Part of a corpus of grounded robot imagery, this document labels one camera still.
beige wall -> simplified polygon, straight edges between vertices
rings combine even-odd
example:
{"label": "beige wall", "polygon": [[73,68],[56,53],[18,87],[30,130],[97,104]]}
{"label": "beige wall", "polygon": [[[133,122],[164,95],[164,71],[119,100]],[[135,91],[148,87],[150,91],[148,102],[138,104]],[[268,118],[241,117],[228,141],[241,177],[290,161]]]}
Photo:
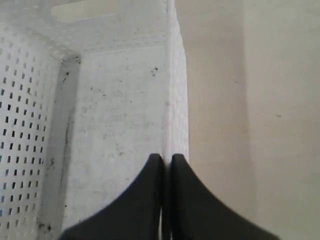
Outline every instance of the beige wall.
{"label": "beige wall", "polygon": [[320,2],[176,4],[193,169],[283,239],[318,239]]}

plastic crate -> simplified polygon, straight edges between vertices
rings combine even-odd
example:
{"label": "plastic crate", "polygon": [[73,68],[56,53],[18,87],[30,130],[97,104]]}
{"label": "plastic crate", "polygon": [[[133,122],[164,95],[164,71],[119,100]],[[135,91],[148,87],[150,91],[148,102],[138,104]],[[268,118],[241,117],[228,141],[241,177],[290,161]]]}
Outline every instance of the plastic crate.
{"label": "plastic crate", "polygon": [[52,16],[69,2],[0,0],[0,240],[54,240],[112,202],[150,153],[188,158],[174,1]]}

white wall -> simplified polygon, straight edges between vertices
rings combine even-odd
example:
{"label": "white wall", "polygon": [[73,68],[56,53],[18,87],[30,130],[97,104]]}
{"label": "white wall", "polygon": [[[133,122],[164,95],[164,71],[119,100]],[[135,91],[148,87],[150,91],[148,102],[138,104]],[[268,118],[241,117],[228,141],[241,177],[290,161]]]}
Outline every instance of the white wall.
{"label": "white wall", "polygon": [[176,2],[192,167],[282,239],[318,239],[320,3]]}

white plastic basket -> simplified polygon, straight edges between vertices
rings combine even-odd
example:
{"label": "white plastic basket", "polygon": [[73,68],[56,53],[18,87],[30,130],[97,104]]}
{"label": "white plastic basket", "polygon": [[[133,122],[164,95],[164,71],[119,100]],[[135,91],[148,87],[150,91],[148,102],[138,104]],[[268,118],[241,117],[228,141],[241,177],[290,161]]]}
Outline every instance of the white plastic basket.
{"label": "white plastic basket", "polygon": [[54,240],[112,202],[150,153],[188,158],[174,1],[52,16],[69,2],[0,0],[0,240]]}

black rubber pad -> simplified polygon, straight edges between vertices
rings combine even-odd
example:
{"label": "black rubber pad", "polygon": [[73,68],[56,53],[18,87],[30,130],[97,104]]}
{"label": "black rubber pad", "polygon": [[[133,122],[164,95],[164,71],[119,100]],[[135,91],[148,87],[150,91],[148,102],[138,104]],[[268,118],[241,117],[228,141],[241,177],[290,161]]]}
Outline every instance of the black rubber pad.
{"label": "black rubber pad", "polygon": [[151,154],[123,194],[96,215],[67,229],[60,240],[157,240],[163,174],[163,160]]}
{"label": "black rubber pad", "polygon": [[279,240],[218,200],[183,155],[173,156],[170,172],[174,240]]}

